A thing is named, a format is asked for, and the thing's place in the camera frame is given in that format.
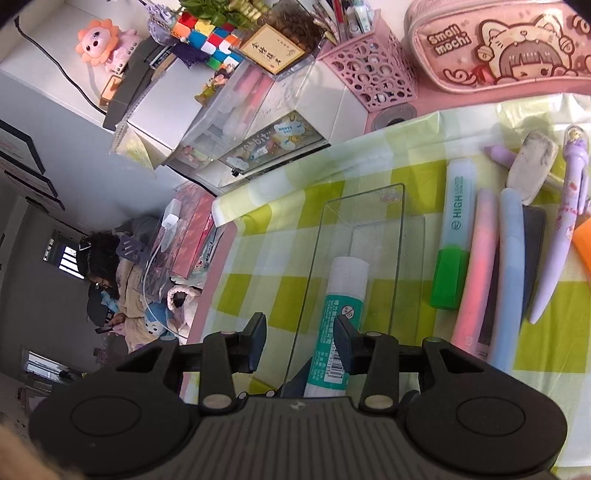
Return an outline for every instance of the glue stick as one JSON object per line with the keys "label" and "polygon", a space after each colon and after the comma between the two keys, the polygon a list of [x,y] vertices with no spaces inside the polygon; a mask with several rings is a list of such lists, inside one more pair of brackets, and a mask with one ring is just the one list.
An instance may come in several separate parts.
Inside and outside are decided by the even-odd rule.
{"label": "glue stick", "polygon": [[333,260],[305,397],[345,395],[349,374],[345,373],[333,342],[333,325],[335,318],[342,314],[359,328],[368,274],[369,264],[359,258],[336,257]]}

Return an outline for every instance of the pink lion toy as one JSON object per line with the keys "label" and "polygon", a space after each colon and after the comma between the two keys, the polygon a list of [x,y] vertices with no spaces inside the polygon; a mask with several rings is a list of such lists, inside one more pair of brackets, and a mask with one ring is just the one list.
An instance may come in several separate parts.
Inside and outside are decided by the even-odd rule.
{"label": "pink lion toy", "polygon": [[76,51],[82,55],[83,62],[89,61],[93,67],[104,63],[107,72],[115,74],[123,72],[131,54],[142,41],[135,30],[121,32],[110,18],[92,20],[78,32],[78,40],[80,43]]}

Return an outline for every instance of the pink pencil case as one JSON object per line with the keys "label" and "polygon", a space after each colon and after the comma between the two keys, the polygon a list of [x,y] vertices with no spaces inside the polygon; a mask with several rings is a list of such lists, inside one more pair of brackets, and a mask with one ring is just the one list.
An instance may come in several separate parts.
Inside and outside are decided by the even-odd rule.
{"label": "pink pencil case", "polygon": [[406,25],[421,66],[448,92],[591,80],[591,26],[563,2],[415,0]]}

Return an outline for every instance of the black hair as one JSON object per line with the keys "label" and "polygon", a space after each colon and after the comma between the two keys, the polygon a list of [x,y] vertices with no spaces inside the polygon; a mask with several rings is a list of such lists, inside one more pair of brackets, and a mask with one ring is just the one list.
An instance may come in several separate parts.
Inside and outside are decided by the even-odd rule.
{"label": "black hair", "polygon": [[111,288],[107,292],[115,300],[119,299],[116,273],[119,266],[117,247],[119,238],[109,232],[97,232],[82,239],[76,255],[78,272],[86,278],[99,277],[108,280]]}

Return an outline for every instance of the tassel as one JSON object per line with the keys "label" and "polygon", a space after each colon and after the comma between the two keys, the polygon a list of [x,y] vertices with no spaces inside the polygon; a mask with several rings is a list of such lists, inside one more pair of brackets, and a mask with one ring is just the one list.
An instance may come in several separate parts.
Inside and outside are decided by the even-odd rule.
{"label": "tassel", "polygon": [[202,50],[198,50],[195,47],[183,42],[178,42],[171,50],[171,52],[180,58],[187,68],[191,68],[191,65],[197,63],[208,62],[211,55],[205,53]]}

